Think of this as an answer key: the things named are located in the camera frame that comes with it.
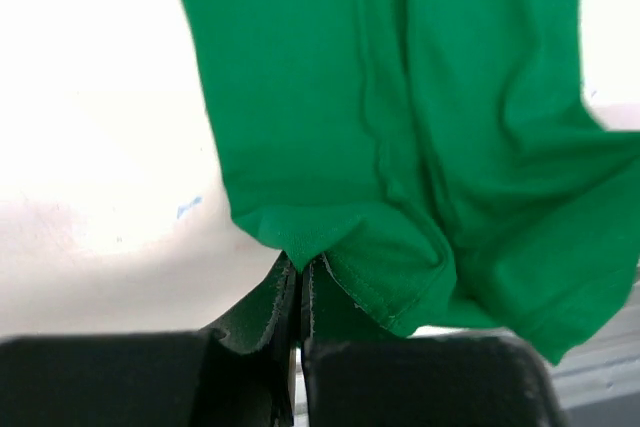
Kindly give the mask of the green t shirt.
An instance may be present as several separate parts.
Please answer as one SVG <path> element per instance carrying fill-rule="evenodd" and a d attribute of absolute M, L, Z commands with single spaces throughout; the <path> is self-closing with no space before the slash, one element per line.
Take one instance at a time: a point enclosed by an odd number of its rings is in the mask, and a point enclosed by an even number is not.
<path fill-rule="evenodd" d="M 399 336 L 550 362 L 626 303 L 639 136 L 582 101 L 579 0 L 182 0 L 233 222 Z"/>

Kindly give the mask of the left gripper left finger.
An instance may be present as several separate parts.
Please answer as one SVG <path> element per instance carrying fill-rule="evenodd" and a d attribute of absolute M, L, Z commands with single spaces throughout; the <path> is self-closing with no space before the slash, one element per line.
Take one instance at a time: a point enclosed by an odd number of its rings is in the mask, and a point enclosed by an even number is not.
<path fill-rule="evenodd" d="M 202 329 L 201 426 L 293 424 L 298 307 L 297 272 L 281 253 L 257 287 Z"/>

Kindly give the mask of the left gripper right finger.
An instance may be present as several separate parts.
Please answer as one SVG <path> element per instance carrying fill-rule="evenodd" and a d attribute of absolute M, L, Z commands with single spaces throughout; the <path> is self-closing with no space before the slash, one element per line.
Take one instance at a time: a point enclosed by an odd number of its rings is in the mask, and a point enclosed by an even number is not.
<path fill-rule="evenodd" d="M 395 337 L 373 321 L 333 278 L 326 257 L 301 280 L 302 370 L 312 426 L 388 426 L 383 410 Z"/>

